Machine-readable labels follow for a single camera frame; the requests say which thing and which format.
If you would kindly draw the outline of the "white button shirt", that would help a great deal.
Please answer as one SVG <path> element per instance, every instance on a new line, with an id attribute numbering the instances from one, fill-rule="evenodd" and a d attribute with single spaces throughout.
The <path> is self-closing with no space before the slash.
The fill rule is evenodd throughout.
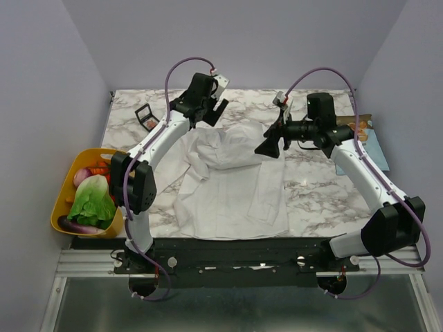
<path id="1" fill-rule="evenodd" d="M 256 154 L 264 127 L 247 121 L 197 128 L 177 140 L 157 166 L 157 191 L 182 180 L 173 203 L 180 232 L 207 240 L 274 237 L 289 230 L 284 156 Z"/>

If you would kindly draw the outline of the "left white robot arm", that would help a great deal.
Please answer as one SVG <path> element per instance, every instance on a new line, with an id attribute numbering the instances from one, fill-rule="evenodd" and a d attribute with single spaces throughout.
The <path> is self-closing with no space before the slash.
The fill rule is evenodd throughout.
<path id="1" fill-rule="evenodd" d="M 148 272 L 154 263 L 148 250 L 154 243 L 147 210 L 157 195 L 154 170 L 175 142 L 198 122 L 214 126 L 228 105 L 221 99 L 229 79 L 221 74 L 195 73 L 189 87 L 168 102 L 166 114 L 148 135 L 127 153 L 111 158 L 109 191 L 127 213 L 126 246 L 133 253 L 129 264 L 138 273 Z"/>

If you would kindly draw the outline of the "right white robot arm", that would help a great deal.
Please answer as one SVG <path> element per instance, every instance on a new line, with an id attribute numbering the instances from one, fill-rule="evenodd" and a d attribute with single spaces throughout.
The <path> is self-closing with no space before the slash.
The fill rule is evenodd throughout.
<path id="1" fill-rule="evenodd" d="M 256 154 L 277 158 L 291 142 L 312 142 L 326 157 L 345 172 L 364 198 L 372 216 L 358 231 L 327 240 L 318 254 L 320 266 L 336 270 L 344 258 L 353 255 L 380 257 L 418 242 L 425 205 L 420 197 L 409 197 L 388 177 L 355 142 L 354 131 L 336 120 L 334 99 L 328 93 L 307 96 L 307 115 L 303 120 L 291 118 L 291 101 L 282 92 L 273 100 L 280 114 L 264 134 Z"/>

